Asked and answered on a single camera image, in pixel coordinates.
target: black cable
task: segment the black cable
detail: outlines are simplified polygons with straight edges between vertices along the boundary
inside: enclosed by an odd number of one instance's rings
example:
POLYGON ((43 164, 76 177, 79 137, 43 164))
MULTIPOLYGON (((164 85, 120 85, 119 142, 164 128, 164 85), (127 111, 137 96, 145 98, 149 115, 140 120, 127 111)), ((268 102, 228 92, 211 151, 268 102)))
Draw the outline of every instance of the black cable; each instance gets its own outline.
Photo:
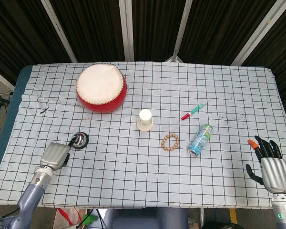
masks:
POLYGON ((96 212, 97 212, 97 214, 99 215, 99 218, 100 218, 100 222, 101 222, 102 229, 104 229, 104 226, 103 226, 103 223, 102 223, 103 218, 101 217, 100 212, 99 212, 99 210, 98 210, 98 209, 96 209, 96 212))
POLYGON ((93 209, 92 209, 91 212, 82 220, 82 222, 80 222, 80 224, 75 227, 75 229, 80 228, 80 226, 82 225, 82 223, 91 215, 92 212, 93 212, 93 209))
POLYGON ((9 214, 6 214, 6 215, 2 216, 2 218, 5 218, 5 217, 7 217, 7 216, 9 216, 9 215, 11 215, 11 214, 13 214, 13 213, 15 213, 15 212, 18 211, 18 210, 19 210, 19 208, 17 208, 16 210, 12 211, 12 212, 9 213, 9 214))

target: green object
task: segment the green object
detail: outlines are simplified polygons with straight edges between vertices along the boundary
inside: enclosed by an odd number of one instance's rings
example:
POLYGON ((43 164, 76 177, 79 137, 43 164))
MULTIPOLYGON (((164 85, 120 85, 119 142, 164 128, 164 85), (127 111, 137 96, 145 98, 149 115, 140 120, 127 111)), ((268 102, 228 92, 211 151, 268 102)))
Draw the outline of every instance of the green object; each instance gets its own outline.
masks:
POLYGON ((203 108, 204 104, 199 104, 196 108, 194 108, 192 111, 191 111, 191 114, 194 114, 196 111, 198 111, 200 108, 203 108))
POLYGON ((85 221, 82 223, 83 225, 89 225, 89 224, 92 224, 93 222, 97 221, 97 216, 90 215, 90 216, 87 217, 87 215, 84 215, 82 217, 83 219, 85 219, 85 221))

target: grid pattern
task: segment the grid pattern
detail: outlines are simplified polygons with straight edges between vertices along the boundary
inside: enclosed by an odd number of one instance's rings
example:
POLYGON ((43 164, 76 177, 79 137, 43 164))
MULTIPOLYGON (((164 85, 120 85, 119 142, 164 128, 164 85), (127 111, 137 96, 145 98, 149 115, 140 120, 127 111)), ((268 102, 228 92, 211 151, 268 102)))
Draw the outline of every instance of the grid pattern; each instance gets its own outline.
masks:
POLYGON ((250 164, 261 175, 246 143, 254 135, 277 142, 286 160, 286 115, 269 69, 112 62, 126 76, 127 96, 119 109, 98 114, 75 93, 79 73, 92 64, 33 67, 0 166, 0 204, 17 203, 50 142, 66 144, 83 131, 88 146, 70 151, 41 206, 270 207, 269 193, 245 170, 250 164), (200 103, 207 105, 180 119, 200 103), (153 114, 149 132, 136 127, 143 108, 153 114), (207 123, 214 127, 211 142, 199 157, 189 155, 190 141, 207 123), (179 135, 179 149, 160 148, 168 133, 179 135))

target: drum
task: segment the drum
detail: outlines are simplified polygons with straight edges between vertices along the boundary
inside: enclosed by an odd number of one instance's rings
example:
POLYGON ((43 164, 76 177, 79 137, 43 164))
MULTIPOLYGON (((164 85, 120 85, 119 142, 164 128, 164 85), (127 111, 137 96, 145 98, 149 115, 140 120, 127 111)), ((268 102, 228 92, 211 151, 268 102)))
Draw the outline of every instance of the drum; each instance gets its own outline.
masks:
POLYGON ((127 84, 120 70, 111 64, 94 64, 86 68, 76 82, 80 102, 88 109, 107 113, 117 109, 125 99, 127 84))

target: floor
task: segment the floor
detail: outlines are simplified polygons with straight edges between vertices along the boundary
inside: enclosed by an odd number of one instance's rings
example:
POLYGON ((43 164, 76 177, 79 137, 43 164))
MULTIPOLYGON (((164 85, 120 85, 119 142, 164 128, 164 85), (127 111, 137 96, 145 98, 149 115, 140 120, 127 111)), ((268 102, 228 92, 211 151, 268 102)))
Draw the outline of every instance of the floor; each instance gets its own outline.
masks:
MULTIPOLYGON (((8 92, 9 89, 0 83, 0 93, 8 92)), ((0 128, 2 130, 3 124, 6 118, 6 112, 3 108, 0 111, 0 128)), ((17 206, 0 206, 0 216, 5 215, 14 209, 17 206)), ((40 208, 38 207, 34 213, 31 228, 34 229, 43 229, 52 228, 56 209, 54 208, 40 208)), ((205 209, 205 220, 206 221, 217 221, 219 222, 230 222, 230 215, 228 209, 215 209, 215 208, 206 208, 205 209)), ((245 229, 276 229, 276 224, 273 218, 272 210, 256 210, 256 209, 237 209, 237 220, 238 224, 243 226, 245 229)), ((190 209, 189 216, 194 221, 199 222, 199 210, 190 209)))

